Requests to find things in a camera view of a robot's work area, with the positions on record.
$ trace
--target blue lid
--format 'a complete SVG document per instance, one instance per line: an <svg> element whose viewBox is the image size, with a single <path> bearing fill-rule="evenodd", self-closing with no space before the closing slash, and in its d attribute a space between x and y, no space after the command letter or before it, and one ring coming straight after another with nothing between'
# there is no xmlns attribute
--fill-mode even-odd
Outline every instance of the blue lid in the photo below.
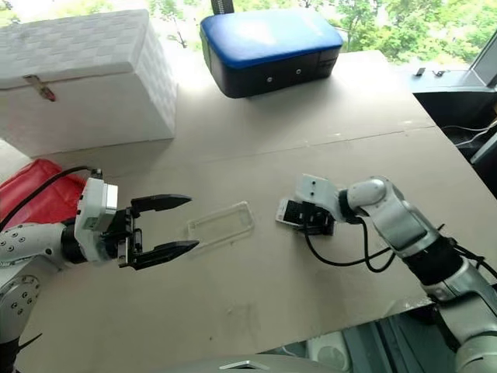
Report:
<svg viewBox="0 0 497 373"><path fill-rule="evenodd" d="M274 9L218 14L200 23L217 56L231 68L336 49L342 38L310 9Z"/></svg>

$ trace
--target blue case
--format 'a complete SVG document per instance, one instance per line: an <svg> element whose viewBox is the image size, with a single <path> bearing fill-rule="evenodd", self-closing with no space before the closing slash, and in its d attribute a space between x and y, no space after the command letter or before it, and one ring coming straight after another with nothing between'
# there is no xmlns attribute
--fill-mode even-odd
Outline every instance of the blue case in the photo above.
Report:
<svg viewBox="0 0 497 373"><path fill-rule="evenodd" d="M207 67L232 98L326 78L342 46L335 28L310 9L210 16L200 36Z"/></svg>

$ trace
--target black cable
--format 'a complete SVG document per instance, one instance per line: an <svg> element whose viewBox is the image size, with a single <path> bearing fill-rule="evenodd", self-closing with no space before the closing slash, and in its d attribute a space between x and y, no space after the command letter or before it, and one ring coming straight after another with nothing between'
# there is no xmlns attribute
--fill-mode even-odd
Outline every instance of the black cable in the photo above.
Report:
<svg viewBox="0 0 497 373"><path fill-rule="evenodd" d="M493 277L495 277L495 279L497 279L497 270L494 270L492 266L490 266L490 264L485 262L485 258L483 256L478 256L470 250L459 246L458 244L454 245L454 247L459 251L461 255L466 256L470 260L476 260L478 264L484 267Z"/></svg>
<svg viewBox="0 0 497 373"><path fill-rule="evenodd" d="M72 167L71 169L66 169L65 171L62 171L56 175L53 175L50 179L45 181L43 184L41 184L39 187L37 187L33 192L30 193L30 195L26 198L24 198L22 201L20 201L17 206L15 206L8 214L5 216L5 218L2 220L0 223L0 232L3 231L3 229L6 227L7 223L16 215L21 208L26 206L34 197L36 197L38 194L43 192L49 185L51 185L53 182L59 180L61 177L64 177L66 175L69 175L70 173L75 173L77 171L82 171L82 170L88 170L91 171L92 173L98 173L101 174L100 170L94 169L89 166L78 166L78 167Z"/></svg>
<svg viewBox="0 0 497 373"><path fill-rule="evenodd" d="M355 266L357 264L365 263L367 260L376 258L377 256L383 255L385 253L388 253L391 249L388 247L386 249L383 249L381 251L378 251L377 253L368 256L367 258L364 259L359 259L359 260L354 260L353 262L346 262L346 263L339 263L339 262L333 262L331 260L325 259L322 256L318 254L314 246L312 245L311 239L309 238L309 233L308 233L308 223L307 223L307 216L303 217L303 232L304 232L304 237L305 237L305 242L308 244L308 247L311 251L311 253L321 262L324 264L328 264L329 266L334 266L334 267L351 267Z"/></svg>
<svg viewBox="0 0 497 373"><path fill-rule="evenodd" d="M362 218L358 218L359 224L363 226L363 237L364 237L364 262L366 263L366 267L368 270L373 272L374 274L380 274L381 272L385 272L389 266L392 264L394 261L396 255L395 253L392 253L390 255L390 258L388 258L387 262L380 268L374 268L373 265L370 262L371 256L369 254L369 242L367 238L367 226L366 222Z"/></svg>

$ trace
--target white storage box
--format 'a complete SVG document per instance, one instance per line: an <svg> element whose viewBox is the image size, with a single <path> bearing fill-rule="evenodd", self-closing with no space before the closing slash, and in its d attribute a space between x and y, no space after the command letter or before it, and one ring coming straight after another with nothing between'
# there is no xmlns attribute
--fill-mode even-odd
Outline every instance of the white storage box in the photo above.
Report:
<svg viewBox="0 0 497 373"><path fill-rule="evenodd" d="M0 138L21 152L173 137L176 82L146 10L12 25L0 40Z"/></svg>

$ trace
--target clear plastic tray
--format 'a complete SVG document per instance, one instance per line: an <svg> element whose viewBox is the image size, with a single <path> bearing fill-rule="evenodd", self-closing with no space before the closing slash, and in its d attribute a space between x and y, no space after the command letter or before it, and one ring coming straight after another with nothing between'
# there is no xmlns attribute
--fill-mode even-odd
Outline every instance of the clear plastic tray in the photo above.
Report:
<svg viewBox="0 0 497 373"><path fill-rule="evenodd" d="M197 247L205 248L245 237L251 233L254 226L249 204L243 201L203 218L189 221L188 239L200 241Z"/></svg>

